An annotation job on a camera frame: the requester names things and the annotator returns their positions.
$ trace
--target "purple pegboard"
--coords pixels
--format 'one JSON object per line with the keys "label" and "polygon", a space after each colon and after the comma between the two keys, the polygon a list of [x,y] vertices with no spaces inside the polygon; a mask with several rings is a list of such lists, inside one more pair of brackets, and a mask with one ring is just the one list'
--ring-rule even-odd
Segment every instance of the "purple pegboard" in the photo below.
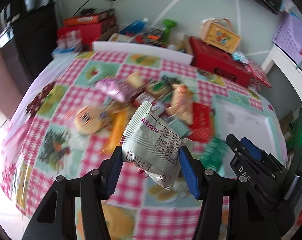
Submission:
{"label": "purple pegboard", "polygon": [[279,46],[298,65],[302,61],[302,20],[291,14],[284,14],[273,37]]}

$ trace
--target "light green wall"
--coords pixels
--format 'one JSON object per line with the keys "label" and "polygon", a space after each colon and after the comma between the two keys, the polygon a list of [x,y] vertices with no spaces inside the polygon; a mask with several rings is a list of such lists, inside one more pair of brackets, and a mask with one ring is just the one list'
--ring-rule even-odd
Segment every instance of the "light green wall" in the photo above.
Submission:
{"label": "light green wall", "polygon": [[[72,16],[85,1],[60,0],[62,17]],[[118,0],[114,7],[120,24],[129,24],[145,17],[152,23],[172,1]],[[86,7],[109,8],[109,3],[91,0]],[[179,0],[164,16],[178,22],[175,31],[195,36],[199,34],[201,21],[210,17],[228,18],[232,22],[235,31],[243,38],[240,49],[245,54],[269,50],[280,20],[280,16],[272,14],[254,0]],[[164,27],[161,21],[157,27]],[[263,53],[252,58],[262,64],[266,56],[267,53]]]}

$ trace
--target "green toy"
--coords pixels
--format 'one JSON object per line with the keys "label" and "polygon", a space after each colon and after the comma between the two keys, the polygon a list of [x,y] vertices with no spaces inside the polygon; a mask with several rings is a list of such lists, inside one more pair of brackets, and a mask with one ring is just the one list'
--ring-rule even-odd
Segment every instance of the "green toy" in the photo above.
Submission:
{"label": "green toy", "polygon": [[171,28],[175,27],[177,25],[177,22],[169,19],[164,19],[162,23],[166,26],[166,29],[163,32],[163,42],[167,43],[169,40]]}

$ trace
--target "white snack wrapper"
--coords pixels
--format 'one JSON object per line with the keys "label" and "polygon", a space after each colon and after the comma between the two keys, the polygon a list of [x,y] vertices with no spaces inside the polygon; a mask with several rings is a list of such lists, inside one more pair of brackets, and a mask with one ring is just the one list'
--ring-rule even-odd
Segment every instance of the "white snack wrapper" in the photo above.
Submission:
{"label": "white snack wrapper", "polygon": [[152,104],[143,102],[127,125],[122,139],[124,162],[134,162],[156,183],[170,189],[179,172],[179,149],[193,150],[193,141],[181,139],[172,128],[152,112]]}

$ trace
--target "metal screw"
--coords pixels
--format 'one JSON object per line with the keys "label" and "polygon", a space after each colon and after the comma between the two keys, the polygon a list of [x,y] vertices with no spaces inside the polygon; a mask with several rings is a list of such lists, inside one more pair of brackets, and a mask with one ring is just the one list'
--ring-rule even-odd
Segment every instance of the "metal screw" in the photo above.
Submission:
{"label": "metal screw", "polygon": [[244,176],[239,177],[239,181],[241,182],[247,182],[247,178]]}
{"label": "metal screw", "polygon": [[90,171],[90,174],[91,174],[92,176],[96,176],[96,175],[98,175],[99,173],[100,173],[100,171],[99,171],[98,169],[94,169],[94,170]]}
{"label": "metal screw", "polygon": [[210,169],[205,170],[204,173],[205,173],[206,175],[208,175],[208,176],[212,176],[212,175],[213,175],[213,171],[210,170]]}
{"label": "metal screw", "polygon": [[62,175],[59,175],[59,176],[57,176],[56,178],[55,178],[55,181],[56,182],[61,182],[61,181],[63,181],[64,180],[64,176],[62,176]]}

